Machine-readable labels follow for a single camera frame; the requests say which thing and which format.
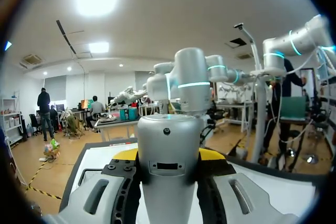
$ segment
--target workbench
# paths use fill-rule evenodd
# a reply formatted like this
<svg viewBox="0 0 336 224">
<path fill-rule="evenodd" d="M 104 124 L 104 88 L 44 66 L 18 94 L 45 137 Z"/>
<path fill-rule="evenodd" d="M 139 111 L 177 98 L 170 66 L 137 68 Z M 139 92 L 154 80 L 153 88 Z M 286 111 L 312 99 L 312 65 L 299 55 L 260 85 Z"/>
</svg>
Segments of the workbench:
<svg viewBox="0 0 336 224">
<path fill-rule="evenodd" d="M 134 148 L 138 148 L 136 138 L 86 144 L 68 179 L 59 210 L 63 210 L 68 205 L 70 194 L 79 187 L 85 169 L 103 169 L 117 153 Z M 316 188 L 321 188 L 326 178 L 325 175 L 283 173 L 228 156 L 226 160 L 233 165 L 237 173 L 245 174 L 265 190 L 274 208 L 283 214 L 295 214 L 298 217 L 303 216 L 309 209 L 313 203 Z M 197 184 L 189 219 L 189 223 L 192 224 L 202 223 L 196 192 Z M 139 223 L 149 223 L 143 192 L 136 218 Z"/>
<path fill-rule="evenodd" d="M 107 134 L 108 141 L 111 140 L 109 136 L 109 132 L 107 131 L 108 128 L 118 127 L 118 126 L 126 126 L 127 127 L 127 138 L 130 138 L 130 130 L 129 127 L 133 125 L 134 128 L 134 136 L 136 137 L 138 135 L 138 121 L 140 117 L 138 117 L 135 120 L 121 120 L 120 117 L 117 117 L 114 121 L 110 122 L 101 122 L 98 120 L 96 124 L 94 125 L 95 128 L 100 130 L 100 136 L 103 142 L 106 142 L 105 138 L 105 130 Z"/>
</svg>

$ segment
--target desk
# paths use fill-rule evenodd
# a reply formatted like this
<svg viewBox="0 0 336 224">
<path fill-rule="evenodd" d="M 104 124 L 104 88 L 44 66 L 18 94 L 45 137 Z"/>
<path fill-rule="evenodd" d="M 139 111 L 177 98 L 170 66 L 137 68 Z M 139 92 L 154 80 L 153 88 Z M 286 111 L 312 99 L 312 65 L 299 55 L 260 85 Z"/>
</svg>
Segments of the desk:
<svg viewBox="0 0 336 224">
<path fill-rule="evenodd" d="M 85 118 L 87 117 L 88 112 L 89 111 L 79 110 L 79 111 L 73 111 L 72 113 L 74 114 L 74 116 L 79 115 L 79 119 L 85 121 Z"/>
<path fill-rule="evenodd" d="M 118 145 L 125 142 L 130 142 L 131 144 Z M 68 205 L 70 194 L 79 187 L 78 182 L 85 169 L 103 169 L 115 154 L 137 147 L 136 138 L 86 144 L 66 184 L 60 204 L 60 211 Z M 245 174 L 254 183 L 265 190 L 269 194 L 270 203 L 278 211 L 283 214 L 295 214 L 298 217 L 303 216 L 305 211 L 313 203 L 315 188 L 320 186 L 320 184 L 322 185 L 326 177 L 324 175 L 283 173 L 279 170 L 237 160 L 232 157 L 227 157 L 227 161 L 233 165 L 236 172 Z M 196 190 L 197 186 L 195 188 L 189 221 L 189 223 L 192 224 L 202 223 L 202 214 L 198 205 Z M 148 223 L 143 194 L 141 194 L 139 203 L 136 220 L 139 223 Z"/>
<path fill-rule="evenodd" d="M 136 120 L 121 120 L 120 118 L 117 118 L 114 121 L 111 122 L 100 122 L 99 120 L 94 125 L 95 128 L 98 128 L 100 130 L 101 139 L 103 142 L 106 141 L 105 139 L 105 133 L 104 130 L 107 130 L 107 128 L 117 127 L 117 126 L 126 126 L 127 127 L 127 137 L 130 138 L 130 131 L 129 126 L 134 125 L 134 136 L 136 137 L 138 135 L 138 121 L 140 117 L 138 117 Z M 110 141 L 109 133 L 107 132 L 108 141 Z"/>
<path fill-rule="evenodd" d="M 216 124 L 216 126 L 220 126 L 221 124 L 224 124 L 226 122 L 230 123 L 239 123 L 241 124 L 240 132 L 246 131 L 246 144 L 245 149 L 248 149 L 249 143 L 250 143 L 250 134 L 252 129 L 252 119 L 254 117 L 254 104 L 252 102 L 244 102 L 243 104 L 216 104 L 216 107 L 218 109 L 231 109 L 231 108 L 237 108 L 242 109 L 242 117 L 240 120 L 233 120 L 233 119 L 224 119 L 222 123 Z M 248 118 L 246 118 L 246 109 L 248 109 Z"/>
<path fill-rule="evenodd" d="M 305 129 L 305 127 L 309 124 L 310 122 L 310 119 L 306 119 L 305 121 L 298 121 L 298 120 L 289 120 L 289 119 L 281 119 L 280 118 L 280 123 L 288 123 L 288 124 L 295 124 L 295 125 L 302 125 L 302 130 Z M 298 158 L 299 158 L 299 155 L 300 155 L 300 152 L 301 152 L 301 149 L 302 149 L 302 142 L 303 142 L 303 139 L 305 137 L 305 132 L 303 132 L 300 136 L 300 141 L 299 141 L 299 146 L 298 146 L 298 149 L 296 151 L 296 155 L 294 157 L 294 160 L 293 162 L 288 166 L 288 172 L 292 172 L 295 165 L 296 165 L 296 162 L 298 161 Z"/>
<path fill-rule="evenodd" d="M 249 128 L 249 125 L 252 122 L 253 118 L 253 108 L 254 105 L 252 102 L 244 102 L 243 104 L 216 104 L 218 109 L 242 109 L 242 117 L 241 120 L 235 119 L 224 119 L 224 122 L 241 124 L 241 132 L 245 131 Z M 246 109 L 248 109 L 248 119 L 246 119 Z"/>
</svg>

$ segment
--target shelf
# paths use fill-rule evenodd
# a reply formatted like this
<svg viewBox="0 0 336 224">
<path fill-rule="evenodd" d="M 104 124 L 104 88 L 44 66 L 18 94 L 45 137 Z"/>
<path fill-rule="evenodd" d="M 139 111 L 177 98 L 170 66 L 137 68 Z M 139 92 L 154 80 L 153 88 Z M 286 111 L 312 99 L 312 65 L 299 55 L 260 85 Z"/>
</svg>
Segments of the shelf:
<svg viewBox="0 0 336 224">
<path fill-rule="evenodd" d="M 3 116 L 11 116 L 11 115 L 19 115 L 20 112 L 14 112 L 14 113 L 10 113 L 10 114 L 3 114 Z"/>
<path fill-rule="evenodd" d="M 17 98 L 2 98 L 2 100 L 4 101 L 14 101 L 16 100 Z"/>
<path fill-rule="evenodd" d="M 9 143 L 9 145 L 14 144 L 14 143 L 16 143 L 17 141 L 19 141 L 19 140 L 21 140 L 21 139 L 22 139 L 22 136 L 14 136 L 14 137 L 10 137 L 10 138 L 8 139 L 7 144 L 8 144 L 8 143 Z"/>
<path fill-rule="evenodd" d="M 21 124 L 19 124 L 19 125 L 17 125 L 17 126 L 14 126 L 14 127 L 11 127 L 11 128 L 8 128 L 8 129 L 6 129 L 5 131 L 10 131 L 10 130 L 15 129 L 15 128 L 18 128 L 18 127 L 21 127 Z"/>
</svg>

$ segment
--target floor tape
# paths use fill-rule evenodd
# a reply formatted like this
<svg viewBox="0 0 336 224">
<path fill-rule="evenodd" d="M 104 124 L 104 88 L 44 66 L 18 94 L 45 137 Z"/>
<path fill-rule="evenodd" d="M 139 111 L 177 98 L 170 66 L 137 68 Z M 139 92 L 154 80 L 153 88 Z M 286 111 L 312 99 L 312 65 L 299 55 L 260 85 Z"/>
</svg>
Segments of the floor tape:
<svg viewBox="0 0 336 224">
<path fill-rule="evenodd" d="M 42 167 L 43 167 L 47 162 L 48 162 L 48 161 L 44 161 L 44 162 L 41 164 L 41 166 L 39 167 L 39 169 L 37 170 L 37 172 L 34 174 L 34 176 L 33 176 L 32 179 L 30 180 L 30 182 L 29 182 L 29 184 L 28 184 L 28 186 L 27 186 L 27 188 L 26 188 L 25 194 L 27 193 L 27 191 L 28 191 L 30 185 L 32 184 L 33 180 L 36 178 L 36 175 L 38 174 L 38 172 L 42 169 Z"/>
<path fill-rule="evenodd" d="M 59 196 L 49 194 L 49 193 L 47 193 L 46 191 L 42 191 L 42 190 L 36 189 L 36 188 L 34 188 L 34 187 L 32 187 L 32 186 L 27 186 L 27 190 L 28 190 L 28 189 L 37 191 L 37 192 L 39 192 L 39 193 L 41 193 L 41 194 L 44 194 L 44 195 L 49 196 L 49 197 L 54 198 L 54 199 L 62 199 L 62 198 L 59 197 Z"/>
</svg>

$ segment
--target white table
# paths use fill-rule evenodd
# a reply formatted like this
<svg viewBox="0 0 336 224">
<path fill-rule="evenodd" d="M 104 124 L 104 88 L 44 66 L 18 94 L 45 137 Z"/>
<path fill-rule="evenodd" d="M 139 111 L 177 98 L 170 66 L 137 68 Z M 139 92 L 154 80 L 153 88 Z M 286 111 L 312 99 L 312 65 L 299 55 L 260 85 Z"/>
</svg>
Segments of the white table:
<svg viewBox="0 0 336 224">
<path fill-rule="evenodd" d="M 106 130 L 106 133 L 107 133 L 107 138 L 108 140 L 107 141 L 110 141 L 110 135 L 109 135 L 109 132 L 107 131 L 108 128 L 112 128 L 112 127 L 118 127 L 118 126 L 126 126 L 126 129 L 127 129 L 127 137 L 130 138 L 130 129 L 129 127 L 131 125 L 133 125 L 134 127 L 134 137 L 137 137 L 138 135 L 138 121 L 139 121 L 140 117 L 137 118 L 136 120 L 132 120 L 132 121 L 123 121 L 121 120 L 120 118 L 117 118 L 116 120 L 114 121 L 111 121 L 111 122 L 105 122 L 105 123 L 102 123 L 100 122 L 99 120 L 95 123 L 95 128 L 99 129 L 100 130 L 100 136 L 101 136 L 101 139 L 103 142 L 106 141 L 106 138 L 105 138 L 105 130 Z"/>
<path fill-rule="evenodd" d="M 71 190 L 69 188 L 68 194 L 70 195 L 79 187 L 78 182 L 82 172 L 85 169 L 103 169 L 104 166 L 111 161 L 115 154 L 137 147 L 138 144 L 134 143 L 126 145 L 117 144 L 116 146 L 106 147 L 92 147 L 85 150 L 85 153 L 80 161 L 80 165 L 74 174 L 75 178 L 73 179 Z M 231 164 L 237 173 L 245 174 L 254 183 L 265 190 L 269 194 L 271 205 L 283 214 L 295 214 L 296 216 L 301 217 L 313 203 L 315 187 L 311 182 L 279 178 L 248 169 L 237 164 Z M 197 185 L 195 187 L 189 223 L 201 224 L 202 214 L 198 205 L 196 191 Z M 141 199 L 136 218 L 137 223 L 149 223 L 143 192 L 141 193 Z"/>
<path fill-rule="evenodd" d="M 249 138 L 251 134 L 251 127 L 252 127 L 252 119 L 254 117 L 254 104 L 252 102 L 244 102 L 243 104 L 216 104 L 218 109 L 242 109 L 242 117 L 241 120 L 234 120 L 234 119 L 224 119 L 223 122 L 216 124 L 216 126 L 220 126 L 226 122 L 230 123 L 237 123 L 240 124 L 240 132 L 247 132 L 246 136 L 246 145 L 245 148 L 249 145 Z M 246 118 L 246 109 L 248 109 L 248 118 Z"/>
</svg>

